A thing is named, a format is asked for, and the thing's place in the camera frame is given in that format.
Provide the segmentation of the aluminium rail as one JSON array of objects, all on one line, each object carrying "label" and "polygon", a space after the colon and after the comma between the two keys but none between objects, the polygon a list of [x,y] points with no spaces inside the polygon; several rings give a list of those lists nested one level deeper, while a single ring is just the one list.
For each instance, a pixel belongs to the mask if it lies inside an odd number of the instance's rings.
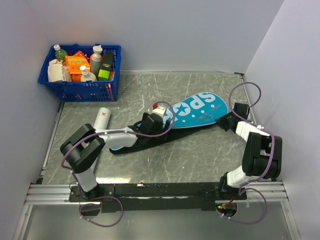
[{"label": "aluminium rail", "polygon": [[[76,205],[80,200],[70,200],[72,185],[68,184],[32,184],[25,205]],[[244,202],[261,202],[263,194],[267,202],[287,202],[289,200],[285,186],[281,181],[253,182],[245,187],[247,199]]]}]

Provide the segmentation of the black green box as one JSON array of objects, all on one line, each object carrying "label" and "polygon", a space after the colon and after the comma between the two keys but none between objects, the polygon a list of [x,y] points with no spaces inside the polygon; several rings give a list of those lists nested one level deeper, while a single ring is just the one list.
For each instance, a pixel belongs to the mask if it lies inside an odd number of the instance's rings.
[{"label": "black green box", "polygon": [[103,51],[103,59],[98,72],[99,81],[109,81],[114,59],[114,53],[109,50]]}]

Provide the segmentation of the blue racket cover bag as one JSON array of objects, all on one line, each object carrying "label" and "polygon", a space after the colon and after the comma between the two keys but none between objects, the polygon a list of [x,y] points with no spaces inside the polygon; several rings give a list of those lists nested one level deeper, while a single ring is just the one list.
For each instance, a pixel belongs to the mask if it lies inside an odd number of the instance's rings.
[{"label": "blue racket cover bag", "polygon": [[166,131],[175,117],[167,134],[160,137],[138,136],[133,146],[115,147],[109,151],[114,155],[129,154],[169,143],[213,126],[217,119],[229,112],[226,102],[211,92],[194,94],[172,107],[167,107],[163,119],[163,129]]}]

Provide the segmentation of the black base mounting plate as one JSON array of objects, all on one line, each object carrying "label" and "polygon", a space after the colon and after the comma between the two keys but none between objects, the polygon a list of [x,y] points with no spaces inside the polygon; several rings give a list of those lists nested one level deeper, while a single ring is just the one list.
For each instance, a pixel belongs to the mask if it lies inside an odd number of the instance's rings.
[{"label": "black base mounting plate", "polygon": [[103,213],[117,211],[201,210],[215,211],[216,204],[232,198],[246,200],[238,189],[220,187],[218,182],[103,183],[88,196],[71,188],[71,203],[102,203]]}]

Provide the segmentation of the blue plastic basket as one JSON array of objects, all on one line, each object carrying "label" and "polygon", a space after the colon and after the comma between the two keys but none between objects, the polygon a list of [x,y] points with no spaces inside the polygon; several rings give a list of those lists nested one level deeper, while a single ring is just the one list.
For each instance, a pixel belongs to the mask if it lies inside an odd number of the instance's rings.
[{"label": "blue plastic basket", "polygon": [[56,58],[51,46],[41,67],[38,83],[46,86],[62,102],[115,102],[118,98],[122,48],[118,44],[103,44],[102,49],[113,52],[111,69],[115,74],[112,81],[50,82],[48,66]]}]

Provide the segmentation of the beige cloth bag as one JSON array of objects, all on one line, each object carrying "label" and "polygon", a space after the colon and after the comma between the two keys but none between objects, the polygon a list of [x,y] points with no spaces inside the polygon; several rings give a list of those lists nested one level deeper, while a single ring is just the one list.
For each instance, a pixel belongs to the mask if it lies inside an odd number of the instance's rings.
[{"label": "beige cloth bag", "polygon": [[48,81],[55,82],[70,82],[72,80],[69,68],[64,66],[58,59],[51,60],[47,69]]}]

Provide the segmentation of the green drink bottle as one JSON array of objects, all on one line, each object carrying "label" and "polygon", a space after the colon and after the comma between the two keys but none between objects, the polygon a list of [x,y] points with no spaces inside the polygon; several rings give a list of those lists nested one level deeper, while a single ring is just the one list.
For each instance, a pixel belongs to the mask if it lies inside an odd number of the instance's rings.
[{"label": "green drink bottle", "polygon": [[55,44],[53,46],[53,49],[55,50],[55,57],[58,61],[64,62],[66,60],[66,56],[68,55],[67,52],[61,48],[59,44]]}]

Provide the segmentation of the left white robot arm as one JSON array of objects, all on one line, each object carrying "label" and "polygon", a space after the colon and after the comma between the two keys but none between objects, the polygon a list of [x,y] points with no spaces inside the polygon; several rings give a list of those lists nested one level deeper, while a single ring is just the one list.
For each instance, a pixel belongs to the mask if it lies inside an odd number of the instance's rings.
[{"label": "left white robot arm", "polygon": [[157,113],[144,113],[141,121],[122,129],[99,130],[85,124],[61,145],[61,166],[71,171],[80,196],[93,201],[99,196],[100,187],[92,166],[101,151],[108,148],[121,155],[151,148],[166,139],[170,123]]}]

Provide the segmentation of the grey pump bottle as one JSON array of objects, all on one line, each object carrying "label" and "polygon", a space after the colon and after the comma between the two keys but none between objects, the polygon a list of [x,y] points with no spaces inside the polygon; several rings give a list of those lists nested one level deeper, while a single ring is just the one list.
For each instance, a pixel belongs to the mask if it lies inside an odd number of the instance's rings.
[{"label": "grey pump bottle", "polygon": [[92,47],[93,54],[90,56],[90,71],[95,75],[96,79],[98,79],[101,62],[103,56],[101,55],[103,48],[101,45],[95,45]]}]

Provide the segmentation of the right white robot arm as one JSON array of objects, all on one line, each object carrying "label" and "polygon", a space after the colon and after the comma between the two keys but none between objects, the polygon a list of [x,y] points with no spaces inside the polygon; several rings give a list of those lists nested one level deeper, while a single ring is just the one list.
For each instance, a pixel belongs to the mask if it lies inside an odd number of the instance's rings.
[{"label": "right white robot arm", "polygon": [[275,180],[281,173],[283,139],[247,121],[249,113],[248,104],[235,103],[230,113],[217,120],[220,128],[231,130],[245,141],[241,166],[219,180],[217,191],[223,199],[230,199],[249,183]]}]

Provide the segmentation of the beige pump bottle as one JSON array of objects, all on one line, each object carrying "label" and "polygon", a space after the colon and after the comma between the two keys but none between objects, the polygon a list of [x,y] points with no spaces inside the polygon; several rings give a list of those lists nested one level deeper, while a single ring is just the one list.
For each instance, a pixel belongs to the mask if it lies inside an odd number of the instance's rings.
[{"label": "beige pump bottle", "polygon": [[80,77],[81,82],[88,82],[88,81],[95,82],[95,81],[97,81],[95,74],[90,72],[89,67],[82,65],[79,67],[79,69],[82,71],[82,76]]}]

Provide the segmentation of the orange snack packet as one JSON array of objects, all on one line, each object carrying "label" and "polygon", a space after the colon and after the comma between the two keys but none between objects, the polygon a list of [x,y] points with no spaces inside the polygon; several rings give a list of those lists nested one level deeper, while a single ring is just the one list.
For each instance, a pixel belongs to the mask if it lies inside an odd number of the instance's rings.
[{"label": "orange snack packet", "polygon": [[77,51],[74,55],[66,56],[66,65],[70,74],[74,75],[81,75],[82,70],[80,69],[81,66],[85,66],[86,70],[89,71],[91,69],[89,58],[86,54],[82,51]]}]

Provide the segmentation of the white shuttlecock tube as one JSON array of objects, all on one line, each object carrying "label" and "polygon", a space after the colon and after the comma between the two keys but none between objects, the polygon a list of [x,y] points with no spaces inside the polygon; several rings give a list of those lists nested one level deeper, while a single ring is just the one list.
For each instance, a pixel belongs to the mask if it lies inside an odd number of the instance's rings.
[{"label": "white shuttlecock tube", "polygon": [[106,107],[100,107],[95,118],[93,128],[96,130],[106,130],[110,120],[111,111]]}]

